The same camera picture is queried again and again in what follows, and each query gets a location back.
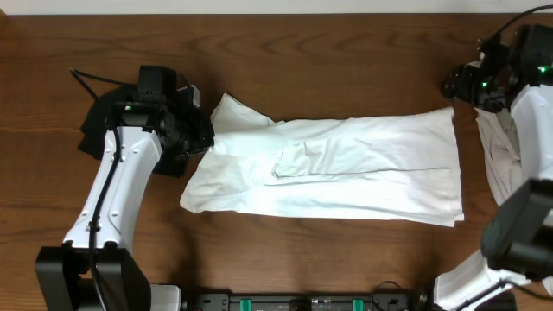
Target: brown wooden surface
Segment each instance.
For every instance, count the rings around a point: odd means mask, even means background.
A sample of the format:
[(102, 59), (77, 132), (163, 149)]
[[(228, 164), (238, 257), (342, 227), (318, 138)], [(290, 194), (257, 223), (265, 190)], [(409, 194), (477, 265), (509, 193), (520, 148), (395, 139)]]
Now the brown wooden surface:
[[(41, 246), (60, 244), (99, 166), (76, 148), (92, 101), (69, 67), (137, 81), (141, 64), (163, 64), (200, 88), (203, 105), (213, 108), (229, 92), (275, 120), (406, 115), (448, 105), (442, 79), (474, 60), (475, 41), (507, 17), (0, 18), (0, 308), (45, 308), (35, 257)], [(113, 87), (91, 85), (98, 93)], [(472, 254), (497, 209), (474, 114), (467, 105), (455, 109), (467, 219), (455, 228), (192, 214), (179, 207), (188, 178), (154, 175), (135, 259), (151, 282), (236, 293), (363, 292), (384, 280), (414, 288)], [(551, 309), (523, 295), (518, 302)]]

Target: white fabric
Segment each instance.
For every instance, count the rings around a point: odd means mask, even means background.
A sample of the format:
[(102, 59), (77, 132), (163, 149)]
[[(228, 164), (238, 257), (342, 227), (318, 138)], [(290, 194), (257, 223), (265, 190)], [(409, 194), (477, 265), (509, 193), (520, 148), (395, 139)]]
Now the white fabric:
[(463, 220), (453, 109), (275, 123), (225, 94), (215, 145), (181, 197), (189, 211)]
[[(513, 126), (513, 122), (505, 121), (504, 116), (504, 120), (500, 122), (498, 115), (494, 113), (480, 109), (476, 111), (476, 122), (486, 159), (487, 179), (493, 198), (498, 206), (501, 206), (522, 183), (520, 156), (517, 146), (513, 146), (512, 143), (518, 142), (515, 139), (516, 127)], [(553, 295), (553, 278), (544, 279), (543, 285), (548, 293)]]

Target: green connector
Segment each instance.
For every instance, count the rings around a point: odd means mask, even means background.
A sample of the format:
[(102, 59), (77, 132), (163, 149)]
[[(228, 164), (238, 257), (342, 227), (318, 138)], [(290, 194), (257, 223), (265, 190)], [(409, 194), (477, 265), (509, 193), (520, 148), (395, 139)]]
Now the green connector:
[(242, 299), (240, 301), (240, 311), (251, 311), (251, 299)]
[(363, 301), (361, 299), (353, 299), (353, 311), (363, 311)]

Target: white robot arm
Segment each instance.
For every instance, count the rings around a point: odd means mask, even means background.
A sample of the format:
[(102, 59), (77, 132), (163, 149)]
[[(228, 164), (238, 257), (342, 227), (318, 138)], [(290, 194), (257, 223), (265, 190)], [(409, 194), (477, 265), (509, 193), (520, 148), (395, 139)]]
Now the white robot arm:
[[(511, 114), (517, 125), (524, 179), (553, 181), (553, 86), (525, 87), (514, 99)], [(543, 225), (553, 228), (553, 212)], [(491, 269), (478, 250), (457, 268), (436, 278), (435, 304), (444, 310), (457, 310), (475, 299), (464, 308), (472, 311), (512, 287), (505, 283), (494, 288), (501, 281), (524, 286), (531, 279), (510, 270)]]
[(524, 25), (508, 47), (500, 42), (506, 26), (481, 43), (480, 64), (455, 69), (442, 91), (486, 111), (510, 110), (523, 184), (488, 224), (481, 249), (436, 278), (429, 295), (443, 310), (475, 310), (553, 275), (553, 29)]
[[(96, 99), (79, 148), (102, 162), (63, 245), (43, 247), (36, 259), (48, 310), (179, 311), (181, 290), (149, 284), (132, 258), (132, 238), (152, 172), (179, 176), (191, 153), (213, 145), (199, 91), (185, 79), (177, 90), (173, 70), (142, 66), (137, 86), (101, 79), (123, 86), (98, 98), (79, 76), (98, 77), (72, 73)], [(81, 278), (89, 270), (92, 279)]]

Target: white wall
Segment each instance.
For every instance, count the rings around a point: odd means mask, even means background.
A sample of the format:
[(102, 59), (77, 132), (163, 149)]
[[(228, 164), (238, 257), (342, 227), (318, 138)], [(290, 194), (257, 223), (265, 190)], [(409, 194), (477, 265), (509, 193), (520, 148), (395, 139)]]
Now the white wall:
[(553, 0), (0, 0), (6, 14), (520, 12)]

